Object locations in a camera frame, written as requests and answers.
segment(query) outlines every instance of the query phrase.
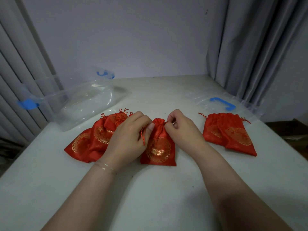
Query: hand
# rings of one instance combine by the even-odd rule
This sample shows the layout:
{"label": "hand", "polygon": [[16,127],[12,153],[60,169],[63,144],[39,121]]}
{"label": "hand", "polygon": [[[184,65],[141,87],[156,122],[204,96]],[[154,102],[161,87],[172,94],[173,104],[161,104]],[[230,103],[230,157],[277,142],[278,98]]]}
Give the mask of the hand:
{"label": "hand", "polygon": [[192,158],[207,144],[194,122],[184,116],[179,109],[169,114],[165,130],[172,140]]}
{"label": "hand", "polygon": [[[142,133],[145,139],[145,145],[143,145],[140,131],[146,126],[148,127]],[[154,127],[155,124],[148,116],[140,111],[134,113],[117,127],[109,141],[107,150],[99,161],[115,171],[131,163],[146,149]]]}

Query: forearm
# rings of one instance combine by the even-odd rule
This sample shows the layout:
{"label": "forearm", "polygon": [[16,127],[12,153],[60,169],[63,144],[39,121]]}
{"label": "forearm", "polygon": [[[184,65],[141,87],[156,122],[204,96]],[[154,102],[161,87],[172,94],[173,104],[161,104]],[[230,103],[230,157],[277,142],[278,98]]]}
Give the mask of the forearm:
{"label": "forearm", "polygon": [[114,177],[110,172],[92,166],[42,231],[92,230]]}
{"label": "forearm", "polygon": [[193,157],[224,230],[292,230],[208,143]]}

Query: pile of red bags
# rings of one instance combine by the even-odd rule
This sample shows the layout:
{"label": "pile of red bags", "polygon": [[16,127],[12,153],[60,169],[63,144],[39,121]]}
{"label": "pile of red bags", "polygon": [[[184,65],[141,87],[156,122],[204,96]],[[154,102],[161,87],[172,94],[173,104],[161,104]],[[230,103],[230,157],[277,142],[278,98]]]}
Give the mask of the pile of red bags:
{"label": "pile of red bags", "polygon": [[[102,114],[102,118],[96,121],[92,128],[79,134],[64,151],[71,157],[85,163],[97,161],[105,153],[116,128],[128,118],[127,112],[125,112],[127,110],[120,109],[118,113],[108,116]],[[155,123],[155,127],[148,146],[141,155],[140,162],[142,164],[176,166],[175,144],[165,131],[165,120],[155,118],[153,123]],[[141,138],[144,138],[143,130],[141,130]]]}
{"label": "pile of red bags", "polygon": [[204,117],[206,121],[202,135],[206,141],[222,145],[227,149],[257,156],[243,125],[243,121],[247,121],[246,119],[232,113],[213,113]]}

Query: person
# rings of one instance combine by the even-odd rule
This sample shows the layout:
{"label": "person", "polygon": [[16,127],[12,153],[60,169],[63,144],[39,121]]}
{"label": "person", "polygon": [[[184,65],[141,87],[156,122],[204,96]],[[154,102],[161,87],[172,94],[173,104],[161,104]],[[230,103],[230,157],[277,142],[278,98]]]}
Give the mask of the person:
{"label": "person", "polygon": [[[140,131],[146,126],[144,146]],[[119,172],[143,153],[154,126],[142,112],[136,112],[120,124],[98,161],[105,165],[105,170],[94,164],[42,230],[92,230],[115,179],[113,171]],[[165,129],[197,163],[224,230],[292,230],[204,140],[194,122],[180,110],[169,114]]]}

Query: bracelet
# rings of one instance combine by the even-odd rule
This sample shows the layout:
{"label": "bracelet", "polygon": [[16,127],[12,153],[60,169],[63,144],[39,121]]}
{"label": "bracelet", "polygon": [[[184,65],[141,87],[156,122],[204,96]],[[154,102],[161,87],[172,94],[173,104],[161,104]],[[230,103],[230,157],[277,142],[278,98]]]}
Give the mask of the bracelet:
{"label": "bracelet", "polygon": [[116,176],[118,175],[113,168],[111,168],[110,166],[106,165],[105,163],[97,161],[97,162],[95,162],[95,165],[97,165],[98,167],[102,168],[103,170],[109,171],[113,175],[116,175]]}

